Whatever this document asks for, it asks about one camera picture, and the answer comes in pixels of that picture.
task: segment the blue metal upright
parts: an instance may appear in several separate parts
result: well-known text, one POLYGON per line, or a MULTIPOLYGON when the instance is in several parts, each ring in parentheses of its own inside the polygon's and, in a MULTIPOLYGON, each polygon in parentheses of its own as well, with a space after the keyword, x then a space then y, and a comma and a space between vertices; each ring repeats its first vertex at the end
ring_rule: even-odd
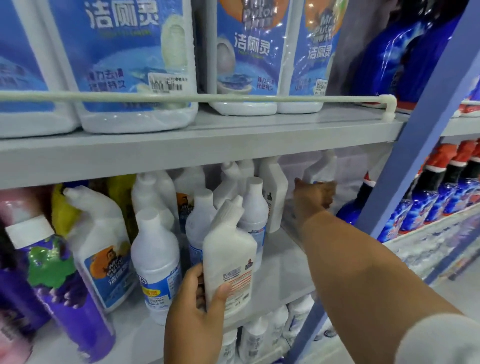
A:
MULTIPOLYGON (((480 73, 480 0, 470 0, 355 226, 376 238, 480 73)), ((316 302, 285 358, 297 363, 326 319, 316 302)))

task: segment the white sleeve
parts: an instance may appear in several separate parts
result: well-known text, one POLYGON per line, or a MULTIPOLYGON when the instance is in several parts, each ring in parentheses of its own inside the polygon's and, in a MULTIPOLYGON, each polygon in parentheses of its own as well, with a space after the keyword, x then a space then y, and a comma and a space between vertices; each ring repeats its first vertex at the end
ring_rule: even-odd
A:
POLYGON ((455 314, 427 317, 403 337, 395 364, 478 364, 480 324, 455 314))

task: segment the forearm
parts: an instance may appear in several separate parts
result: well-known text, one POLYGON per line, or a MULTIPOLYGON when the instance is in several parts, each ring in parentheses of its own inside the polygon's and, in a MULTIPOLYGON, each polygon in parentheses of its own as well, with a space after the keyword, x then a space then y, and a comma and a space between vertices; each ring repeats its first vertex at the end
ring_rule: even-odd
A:
POLYGON ((300 234, 322 304, 356 363, 392 363, 416 322, 460 313, 388 248, 326 211, 300 234))

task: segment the person's left hand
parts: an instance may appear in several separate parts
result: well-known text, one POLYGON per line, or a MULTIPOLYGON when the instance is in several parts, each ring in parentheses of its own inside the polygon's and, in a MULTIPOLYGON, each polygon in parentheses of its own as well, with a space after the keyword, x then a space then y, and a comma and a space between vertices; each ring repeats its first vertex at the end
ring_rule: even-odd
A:
POLYGON ((199 278, 202 264, 190 268, 168 310, 165 327, 165 364, 215 364, 222 348, 223 315, 230 283, 218 287, 208 313, 198 306, 204 303, 199 278))

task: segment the yellow oval label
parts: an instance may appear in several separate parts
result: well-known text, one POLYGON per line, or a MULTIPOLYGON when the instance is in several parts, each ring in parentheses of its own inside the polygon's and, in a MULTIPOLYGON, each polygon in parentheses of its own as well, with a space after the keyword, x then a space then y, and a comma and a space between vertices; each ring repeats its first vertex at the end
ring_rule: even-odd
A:
POLYGON ((160 295, 160 290, 151 290, 150 288, 142 287, 142 291, 144 291, 145 296, 148 297, 156 297, 160 295))

